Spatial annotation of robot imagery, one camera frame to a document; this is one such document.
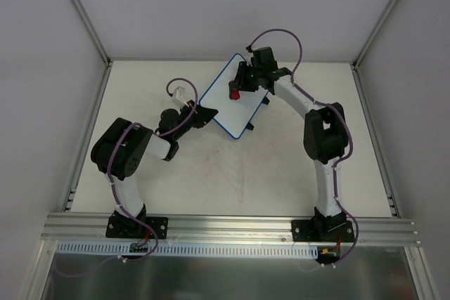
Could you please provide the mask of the blue-framed whiteboard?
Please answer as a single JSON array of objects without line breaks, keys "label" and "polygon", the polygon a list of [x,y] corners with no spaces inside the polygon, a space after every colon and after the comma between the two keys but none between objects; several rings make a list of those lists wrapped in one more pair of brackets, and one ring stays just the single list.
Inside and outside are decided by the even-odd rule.
[{"label": "blue-framed whiteboard", "polygon": [[268,94],[267,90],[259,89],[256,92],[240,92],[238,100],[229,98],[229,82],[234,80],[239,63],[244,61],[247,60],[241,54],[234,54],[199,100],[202,107],[218,111],[213,120],[235,140],[248,129]]}]

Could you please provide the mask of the red bone-shaped eraser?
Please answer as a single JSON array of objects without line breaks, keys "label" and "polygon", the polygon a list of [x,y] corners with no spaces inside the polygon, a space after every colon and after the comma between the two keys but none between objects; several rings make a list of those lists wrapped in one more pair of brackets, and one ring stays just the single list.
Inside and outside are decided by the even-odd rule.
[{"label": "red bone-shaped eraser", "polygon": [[229,98],[231,100],[239,100],[240,99],[240,93],[238,90],[231,90],[229,93]]}]

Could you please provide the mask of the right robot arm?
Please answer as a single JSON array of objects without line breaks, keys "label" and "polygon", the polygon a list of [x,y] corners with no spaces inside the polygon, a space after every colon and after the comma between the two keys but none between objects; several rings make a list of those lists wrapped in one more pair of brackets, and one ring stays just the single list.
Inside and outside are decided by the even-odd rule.
[{"label": "right robot arm", "polygon": [[332,240],[347,222],[347,215],[338,200],[337,169],[345,160],[345,148],[352,140],[345,124],[344,110],[339,103],[316,100],[294,80],[294,72],[280,68],[270,47],[253,49],[250,61],[238,65],[236,76],[229,82],[229,98],[238,100],[241,92],[266,89],[284,100],[304,119],[303,146],[314,161],[318,199],[314,216],[300,228],[310,240]]}]

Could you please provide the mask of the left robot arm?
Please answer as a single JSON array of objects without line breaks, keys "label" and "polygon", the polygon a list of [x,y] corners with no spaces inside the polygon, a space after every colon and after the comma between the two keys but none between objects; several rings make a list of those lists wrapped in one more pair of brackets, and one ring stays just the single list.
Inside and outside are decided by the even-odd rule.
[{"label": "left robot arm", "polygon": [[155,131],[121,117],[110,125],[91,150],[91,161],[106,175],[116,201],[106,237],[160,240],[167,237],[168,218],[147,215],[135,172],[144,155],[171,161],[179,150],[180,137],[192,128],[203,128],[218,113],[213,108],[195,106],[191,100],[179,110],[164,110]]}]

